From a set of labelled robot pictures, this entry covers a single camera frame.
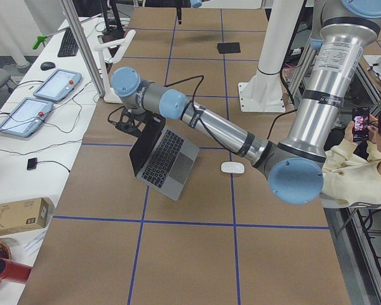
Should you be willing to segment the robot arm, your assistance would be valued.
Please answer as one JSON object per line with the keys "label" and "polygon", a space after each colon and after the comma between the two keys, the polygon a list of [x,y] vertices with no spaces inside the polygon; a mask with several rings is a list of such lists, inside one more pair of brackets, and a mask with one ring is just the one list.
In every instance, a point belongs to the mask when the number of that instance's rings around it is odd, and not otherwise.
{"label": "robot arm", "polygon": [[302,204],[325,194],[340,207],[381,208],[381,123],[371,127],[370,161],[354,162],[352,140],[323,149],[363,49],[378,38],[381,1],[318,1],[314,15],[322,44],[289,134],[277,144],[142,79],[131,67],[116,70],[111,86],[127,108],[183,121],[246,158],[284,202]]}
{"label": "robot arm", "polygon": [[151,8],[175,8],[178,24],[182,24],[182,8],[199,8],[208,0],[146,0],[143,6]]}

